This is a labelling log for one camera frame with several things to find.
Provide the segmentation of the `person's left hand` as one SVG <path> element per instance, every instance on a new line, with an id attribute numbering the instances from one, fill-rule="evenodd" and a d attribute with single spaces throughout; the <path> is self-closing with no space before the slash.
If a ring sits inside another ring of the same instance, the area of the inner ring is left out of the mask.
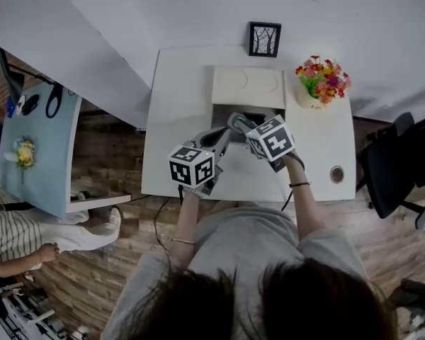
<path id="1" fill-rule="evenodd" d="M 189 193 L 197 197 L 199 200 L 203 197 L 203 187 L 190 188 L 188 186 L 182 186 L 183 194 L 186 196 Z"/>

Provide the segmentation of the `white shelf board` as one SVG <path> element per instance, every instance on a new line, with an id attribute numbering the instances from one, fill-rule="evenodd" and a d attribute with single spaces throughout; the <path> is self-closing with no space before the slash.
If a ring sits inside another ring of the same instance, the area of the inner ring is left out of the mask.
<path id="1" fill-rule="evenodd" d="M 66 213 L 75 213 L 96 208 L 104 208 L 113 205 L 119 205 L 131 201 L 131 195 L 119 195 L 104 198 L 88 198 L 85 200 L 75 200 L 67 203 Z"/>

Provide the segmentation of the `light blue table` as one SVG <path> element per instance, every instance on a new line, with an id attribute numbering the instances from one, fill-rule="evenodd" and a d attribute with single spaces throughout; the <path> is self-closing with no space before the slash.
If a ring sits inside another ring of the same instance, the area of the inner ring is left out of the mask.
<path id="1" fill-rule="evenodd" d="M 64 220 L 70 204 L 70 174 L 81 97 L 64 88 L 57 114 L 48 118 L 45 112 L 57 108 L 57 100 L 46 108 L 52 89 L 53 86 L 41 83 L 24 91 L 27 98 L 39 95 L 38 106 L 29 115 L 14 114 L 4 119 L 0 189 Z M 23 173 L 16 163 L 5 157 L 14 152 L 13 145 L 21 137 L 35 145 L 35 164 Z"/>

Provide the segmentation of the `black office chair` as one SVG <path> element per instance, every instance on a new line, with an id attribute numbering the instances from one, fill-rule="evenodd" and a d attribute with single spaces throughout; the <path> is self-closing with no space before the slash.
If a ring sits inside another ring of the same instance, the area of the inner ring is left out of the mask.
<path id="1" fill-rule="evenodd" d="M 425 205 L 407 201 L 414 188 L 425 186 L 425 118 L 415 122 L 403 113 L 393 123 L 367 136 L 370 144 L 356 157 L 363 178 L 356 191 L 368 189 L 369 207 L 381 219 L 402 206 L 417 214 L 416 230 L 425 226 Z"/>

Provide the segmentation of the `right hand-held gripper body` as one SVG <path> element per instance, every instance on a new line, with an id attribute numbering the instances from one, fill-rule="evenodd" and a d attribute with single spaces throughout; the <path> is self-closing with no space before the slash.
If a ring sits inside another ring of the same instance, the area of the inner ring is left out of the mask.
<path id="1" fill-rule="evenodd" d="M 295 149 L 295 141 L 281 115 L 276 115 L 245 134 L 255 155 L 265 159 L 277 173 L 283 169 L 282 157 Z"/>

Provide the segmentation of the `black picture frame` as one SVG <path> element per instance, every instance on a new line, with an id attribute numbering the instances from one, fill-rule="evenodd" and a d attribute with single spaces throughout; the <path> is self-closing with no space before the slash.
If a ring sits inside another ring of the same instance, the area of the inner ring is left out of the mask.
<path id="1" fill-rule="evenodd" d="M 277 57 L 282 25 L 251 21 L 249 23 L 249 56 Z"/>

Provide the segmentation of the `person's right forearm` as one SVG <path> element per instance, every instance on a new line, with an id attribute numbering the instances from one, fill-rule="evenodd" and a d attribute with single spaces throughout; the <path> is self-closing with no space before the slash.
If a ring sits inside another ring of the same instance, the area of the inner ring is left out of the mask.
<path id="1" fill-rule="evenodd" d="M 283 157 L 288 169 L 290 183 L 308 181 L 305 170 L 299 160 L 291 156 Z M 294 196 L 295 214 L 297 218 L 297 233 L 299 240 L 309 234 L 324 228 L 324 218 L 321 208 L 314 199 L 310 186 L 291 188 Z"/>

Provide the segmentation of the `white box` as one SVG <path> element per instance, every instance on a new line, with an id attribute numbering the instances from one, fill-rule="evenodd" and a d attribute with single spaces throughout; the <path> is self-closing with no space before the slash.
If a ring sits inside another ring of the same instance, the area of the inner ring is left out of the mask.
<path id="1" fill-rule="evenodd" d="M 215 66 L 212 81 L 213 128 L 226 126 L 232 113 L 285 115 L 285 83 L 276 69 Z"/>

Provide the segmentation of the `person's left forearm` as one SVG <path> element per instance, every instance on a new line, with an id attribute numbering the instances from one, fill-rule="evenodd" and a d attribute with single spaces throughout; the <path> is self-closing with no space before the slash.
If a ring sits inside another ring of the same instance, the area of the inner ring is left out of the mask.
<path id="1" fill-rule="evenodd" d="M 181 268 L 187 268 L 194 255 L 199 204 L 200 200 L 190 193 L 183 197 L 176 233 L 170 239 L 169 256 L 176 259 Z"/>

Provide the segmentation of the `yellow flower bouquet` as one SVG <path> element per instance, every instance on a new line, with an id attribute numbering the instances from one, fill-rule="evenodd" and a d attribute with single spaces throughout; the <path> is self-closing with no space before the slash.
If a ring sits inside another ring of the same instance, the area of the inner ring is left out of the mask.
<path id="1" fill-rule="evenodd" d="M 35 144 L 29 137 L 19 137 L 14 141 L 13 151 L 6 152 L 4 157 L 19 169 L 23 183 L 25 173 L 35 165 Z"/>

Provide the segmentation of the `black computer mouse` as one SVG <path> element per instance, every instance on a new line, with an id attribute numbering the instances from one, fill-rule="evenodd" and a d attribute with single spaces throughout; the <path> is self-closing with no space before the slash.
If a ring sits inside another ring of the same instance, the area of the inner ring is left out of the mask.
<path id="1" fill-rule="evenodd" d="M 32 113 L 38 106 L 39 98 L 40 97 L 38 94 L 32 95 L 30 98 L 28 98 L 23 104 L 21 115 L 29 115 Z"/>

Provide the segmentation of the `potted colourful flower bouquet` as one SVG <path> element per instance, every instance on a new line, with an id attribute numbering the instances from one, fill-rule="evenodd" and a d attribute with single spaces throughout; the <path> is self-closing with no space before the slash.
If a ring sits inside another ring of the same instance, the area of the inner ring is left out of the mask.
<path id="1" fill-rule="evenodd" d="M 335 98 L 344 98 L 351 88 L 351 78 L 341 65 L 319 55 L 311 55 L 296 68 L 295 75 L 301 85 L 296 99 L 306 109 L 326 108 Z"/>

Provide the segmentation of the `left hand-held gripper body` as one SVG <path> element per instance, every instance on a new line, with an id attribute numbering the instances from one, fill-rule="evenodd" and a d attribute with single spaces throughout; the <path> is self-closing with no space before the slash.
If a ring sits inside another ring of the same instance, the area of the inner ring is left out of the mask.
<path id="1" fill-rule="evenodd" d="M 225 155 L 195 146 L 192 141 L 177 145 L 168 156 L 171 180 L 179 186 L 203 187 L 203 196 L 209 196 L 223 170 L 219 166 Z"/>

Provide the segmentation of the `person's grey shirt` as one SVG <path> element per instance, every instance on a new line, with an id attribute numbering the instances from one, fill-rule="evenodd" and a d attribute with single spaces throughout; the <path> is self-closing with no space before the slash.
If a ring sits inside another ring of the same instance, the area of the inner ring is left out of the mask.
<path id="1" fill-rule="evenodd" d="M 188 268 L 216 276 L 219 270 L 237 274 L 237 303 L 241 310 L 258 305 L 257 281 L 267 266 L 297 265 L 313 259 L 360 280 L 366 271 L 355 247 L 337 230 L 318 229 L 299 239 L 297 226 L 285 213 L 272 208 L 244 206 L 204 217 L 196 227 L 194 256 Z M 169 269 L 178 266 L 166 254 L 147 252 L 140 257 L 101 334 L 101 340 L 125 340 L 131 317 L 142 313 L 151 290 Z"/>

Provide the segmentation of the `white equipment rack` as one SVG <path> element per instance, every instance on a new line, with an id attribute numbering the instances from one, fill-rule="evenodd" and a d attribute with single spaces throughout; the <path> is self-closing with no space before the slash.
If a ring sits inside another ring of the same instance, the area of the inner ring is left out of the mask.
<path id="1" fill-rule="evenodd" d="M 0 325 L 11 340 L 67 340 L 47 299 L 43 288 L 26 280 L 0 278 Z"/>

